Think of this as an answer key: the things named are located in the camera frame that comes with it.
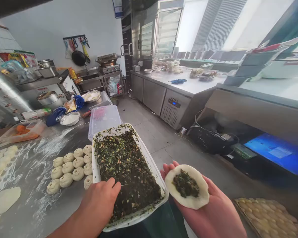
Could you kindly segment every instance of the small container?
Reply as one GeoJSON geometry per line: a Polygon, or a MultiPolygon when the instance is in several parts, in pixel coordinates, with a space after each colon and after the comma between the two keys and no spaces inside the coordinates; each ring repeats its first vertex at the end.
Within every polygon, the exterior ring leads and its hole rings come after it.
{"type": "Polygon", "coordinates": [[[133,70],[134,70],[135,72],[140,71],[140,67],[141,67],[140,64],[136,64],[136,65],[133,66],[133,70]]]}
{"type": "Polygon", "coordinates": [[[103,130],[111,127],[116,127],[121,125],[119,112],[117,106],[109,105],[102,107],[95,107],[91,111],[89,129],[88,129],[88,139],[93,140],[93,136],[103,130]]]}
{"type": "Polygon", "coordinates": [[[47,128],[42,120],[33,120],[28,123],[19,123],[10,128],[5,134],[0,137],[0,140],[6,140],[10,143],[17,143],[20,141],[31,140],[37,138],[39,135],[43,133],[43,131],[47,128]],[[18,135],[18,131],[16,130],[18,125],[23,125],[28,133],[18,135]]]}

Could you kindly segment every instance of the steel pot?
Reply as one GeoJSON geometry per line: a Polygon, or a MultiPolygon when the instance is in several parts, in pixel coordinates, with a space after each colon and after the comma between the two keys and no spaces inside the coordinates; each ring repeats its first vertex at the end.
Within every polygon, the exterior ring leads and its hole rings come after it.
{"type": "Polygon", "coordinates": [[[43,67],[55,66],[53,60],[50,60],[50,59],[40,60],[40,61],[38,61],[38,63],[41,64],[43,67]]]}

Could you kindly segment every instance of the flat dough circle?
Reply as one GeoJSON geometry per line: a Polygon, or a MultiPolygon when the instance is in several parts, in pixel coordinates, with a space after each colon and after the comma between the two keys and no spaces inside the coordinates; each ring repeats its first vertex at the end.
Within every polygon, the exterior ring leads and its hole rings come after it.
{"type": "Polygon", "coordinates": [[[58,166],[58,167],[52,169],[51,178],[52,179],[56,179],[56,178],[59,179],[60,177],[62,177],[63,176],[62,170],[63,170],[62,166],[58,166]]]}
{"type": "Polygon", "coordinates": [[[73,160],[73,166],[75,168],[82,167],[84,165],[83,157],[77,157],[73,160]]]}
{"type": "Polygon", "coordinates": [[[83,155],[84,155],[83,149],[78,148],[78,149],[74,150],[74,153],[73,153],[74,158],[82,157],[83,155]]]}
{"type": "Polygon", "coordinates": [[[71,173],[74,170],[73,162],[69,161],[62,165],[62,172],[64,174],[71,173]]]}
{"type": "Polygon", "coordinates": [[[64,163],[70,162],[74,160],[74,155],[73,153],[68,153],[64,156],[64,163]]]}
{"type": "Polygon", "coordinates": [[[92,163],[89,162],[89,163],[85,164],[85,166],[84,166],[84,174],[91,175],[92,172],[93,172],[92,171],[92,163]]]}
{"type": "Polygon", "coordinates": [[[93,149],[92,145],[85,145],[85,147],[83,148],[83,152],[84,154],[92,153],[92,149],[93,149]]]}
{"type": "Polygon", "coordinates": [[[53,179],[47,186],[46,191],[48,194],[52,195],[52,194],[57,193],[60,190],[60,188],[61,188],[60,180],[53,179]]]}
{"type": "Polygon", "coordinates": [[[87,190],[92,183],[93,183],[93,175],[88,175],[84,180],[85,190],[87,190]]]}
{"type": "Polygon", "coordinates": [[[61,178],[60,178],[60,186],[61,187],[68,187],[72,184],[73,182],[73,178],[72,178],[72,174],[71,173],[67,173],[64,174],[61,178]]]}
{"type": "Polygon", "coordinates": [[[21,195],[20,187],[9,188],[0,192],[0,214],[8,209],[18,200],[21,195]]]}
{"type": "Polygon", "coordinates": [[[208,184],[203,179],[200,172],[189,165],[179,165],[174,170],[170,170],[165,178],[165,183],[169,190],[169,193],[173,196],[173,198],[185,207],[197,210],[209,203],[210,195],[208,192],[208,184]],[[180,195],[175,186],[172,184],[173,178],[175,177],[175,175],[181,172],[181,169],[187,172],[189,176],[196,181],[199,187],[198,197],[188,196],[184,198],[180,195]]]}
{"type": "Polygon", "coordinates": [[[64,164],[64,158],[63,157],[57,157],[53,160],[53,167],[62,166],[64,164]]]}
{"type": "Polygon", "coordinates": [[[92,154],[91,153],[87,153],[85,156],[84,156],[84,163],[89,163],[89,162],[92,162],[92,154]]]}
{"type": "Polygon", "coordinates": [[[84,169],[82,167],[78,167],[73,171],[73,180],[80,181],[84,175],[84,169]]]}

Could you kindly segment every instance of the metal bowl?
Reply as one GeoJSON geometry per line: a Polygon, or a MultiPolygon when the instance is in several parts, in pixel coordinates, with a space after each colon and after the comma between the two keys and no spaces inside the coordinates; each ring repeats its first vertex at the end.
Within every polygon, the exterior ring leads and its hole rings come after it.
{"type": "Polygon", "coordinates": [[[152,73],[153,69],[144,69],[143,70],[146,74],[150,74],[152,73]]]}

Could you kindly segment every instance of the stainless steel counter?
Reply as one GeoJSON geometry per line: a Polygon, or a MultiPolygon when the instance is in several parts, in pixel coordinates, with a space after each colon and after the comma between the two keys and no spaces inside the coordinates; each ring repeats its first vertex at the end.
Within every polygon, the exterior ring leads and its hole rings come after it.
{"type": "Polygon", "coordinates": [[[181,74],[168,73],[166,71],[153,71],[151,74],[145,74],[143,71],[134,72],[133,70],[131,73],[154,83],[160,84],[161,86],[169,88],[190,98],[193,98],[194,95],[200,92],[215,88],[217,83],[222,83],[225,80],[225,78],[221,77],[215,77],[210,82],[202,82],[199,81],[199,79],[191,79],[189,77],[191,70],[192,69],[185,69],[181,74]],[[169,82],[170,80],[175,79],[186,79],[187,81],[178,85],[171,84],[171,82],[169,82]]]}

